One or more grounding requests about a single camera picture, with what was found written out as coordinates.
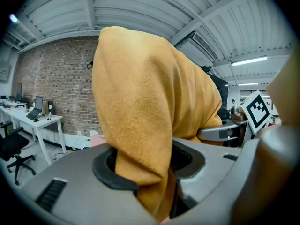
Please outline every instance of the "floor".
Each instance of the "floor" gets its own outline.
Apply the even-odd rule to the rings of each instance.
[[[3,129],[0,129],[0,133],[1,133],[2,137],[4,137],[4,130]],[[19,134],[29,140],[29,144],[22,149],[20,156],[21,157],[26,157],[26,156],[29,156],[29,155],[34,155],[35,161],[33,161],[32,159],[29,159],[28,161],[25,162],[25,164],[28,165],[29,167],[33,168],[34,171],[36,172],[36,174],[42,172],[49,165],[48,165],[48,163],[47,163],[47,161],[46,161],[46,159],[43,155],[43,152],[41,150],[39,142],[38,141],[36,141],[36,142],[33,141],[32,136],[30,136],[30,135],[28,135],[24,132],[20,132]],[[60,157],[66,156],[67,154],[72,152],[70,150],[67,150],[67,153],[65,155],[64,154],[59,154],[59,153],[62,153],[62,148],[47,144],[46,142],[45,142],[45,146],[46,146],[46,149],[49,153],[49,156],[50,156],[50,158],[52,159],[53,162],[57,161]],[[6,168],[7,165],[13,163],[14,161],[15,161],[15,158],[11,158],[8,162],[6,162],[6,161],[4,161],[0,158],[0,167],[1,167],[2,172],[5,175],[5,177],[7,177],[8,179],[11,179],[13,185],[15,187],[17,187],[18,189],[20,189],[31,178],[33,178],[33,175],[32,175],[30,170],[28,170],[26,168],[23,168],[23,167],[20,167],[18,177],[17,177],[19,185],[18,186],[15,185],[15,167],[10,168],[12,173],[9,173],[8,169]]]

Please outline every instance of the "ceiling light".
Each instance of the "ceiling light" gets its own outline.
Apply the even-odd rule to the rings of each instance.
[[[239,86],[246,86],[246,85],[258,85],[258,82],[253,83],[240,83]]]
[[[238,65],[243,65],[243,64],[247,64],[247,63],[252,63],[252,62],[259,62],[259,61],[265,61],[267,60],[267,56],[263,56],[260,58],[254,58],[254,59],[248,59],[248,60],[243,60],[243,61],[239,61],[239,62],[233,62],[231,63],[232,66],[238,66]]]
[[[14,23],[16,23],[18,21],[18,19],[15,17],[15,15],[11,14],[9,15],[9,18],[11,21],[13,21]]]

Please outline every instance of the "black vent grille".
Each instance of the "black vent grille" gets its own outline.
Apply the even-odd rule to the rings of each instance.
[[[66,184],[65,181],[53,179],[37,199],[36,203],[50,212]]]
[[[196,41],[215,61],[219,59],[218,55],[197,33],[193,35],[193,40]]]

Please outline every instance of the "yellow hoodie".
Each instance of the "yellow hoodie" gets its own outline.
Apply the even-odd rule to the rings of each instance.
[[[198,129],[222,124],[214,82],[166,39],[107,27],[92,89],[105,139],[118,149],[116,173],[139,185],[138,200],[163,221],[174,196],[172,137],[200,142]]]

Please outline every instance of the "chair armrest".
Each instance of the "chair armrest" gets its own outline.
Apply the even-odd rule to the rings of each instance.
[[[7,122],[1,125],[1,128],[6,128],[7,126],[9,126],[10,124],[13,124],[12,122]]]
[[[21,132],[21,131],[23,131],[23,130],[24,130],[23,127],[18,127],[18,128],[16,128],[15,130],[13,130],[13,131],[10,133],[10,135],[17,134],[18,132]]]

